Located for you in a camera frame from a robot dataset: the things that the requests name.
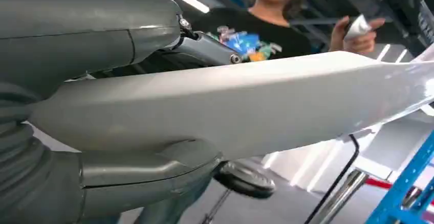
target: black t-shirt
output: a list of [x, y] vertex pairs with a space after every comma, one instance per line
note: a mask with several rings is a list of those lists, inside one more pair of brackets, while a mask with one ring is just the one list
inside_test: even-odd
[[215, 8], [192, 24], [239, 52], [244, 60], [262, 61], [312, 53], [309, 40], [290, 27], [265, 22], [248, 11]]

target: metal bolt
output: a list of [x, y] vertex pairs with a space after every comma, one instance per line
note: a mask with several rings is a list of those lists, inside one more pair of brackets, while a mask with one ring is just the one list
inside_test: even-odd
[[238, 55], [236, 55], [236, 54], [232, 54], [231, 57], [230, 57], [230, 61], [233, 64], [238, 64], [238, 63], [241, 63], [241, 58]]
[[185, 27], [186, 29], [191, 30], [191, 25], [190, 25], [190, 23], [187, 20], [185, 20], [185, 19], [182, 18], [182, 19], [179, 20], [179, 24], [181, 26]]

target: red stripe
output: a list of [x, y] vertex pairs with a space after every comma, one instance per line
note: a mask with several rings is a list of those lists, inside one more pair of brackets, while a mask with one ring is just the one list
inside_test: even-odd
[[365, 184], [370, 185], [370, 186], [374, 186], [374, 187], [383, 188], [383, 189], [390, 189], [393, 185], [392, 183], [380, 181], [380, 180], [373, 179], [373, 178], [368, 178], [366, 180]]

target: woman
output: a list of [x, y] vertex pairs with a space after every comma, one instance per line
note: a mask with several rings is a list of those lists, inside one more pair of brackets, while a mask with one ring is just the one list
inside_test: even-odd
[[[304, 0], [247, 0], [253, 6], [247, 11], [229, 8], [212, 9], [193, 23], [195, 30], [208, 33], [220, 42], [242, 54], [245, 61], [294, 57], [312, 53], [309, 40], [292, 29], [288, 18], [295, 15]], [[374, 50], [374, 31], [347, 42], [343, 47], [344, 17], [335, 26], [330, 51], [368, 53]], [[384, 19], [370, 22], [373, 29], [384, 24]]]

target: gray robot arm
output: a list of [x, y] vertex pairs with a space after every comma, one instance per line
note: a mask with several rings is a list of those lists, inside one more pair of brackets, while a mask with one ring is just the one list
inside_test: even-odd
[[68, 223], [180, 195], [220, 154], [53, 152], [23, 123], [63, 81], [143, 60], [180, 38], [172, 0], [0, 0], [0, 223]]

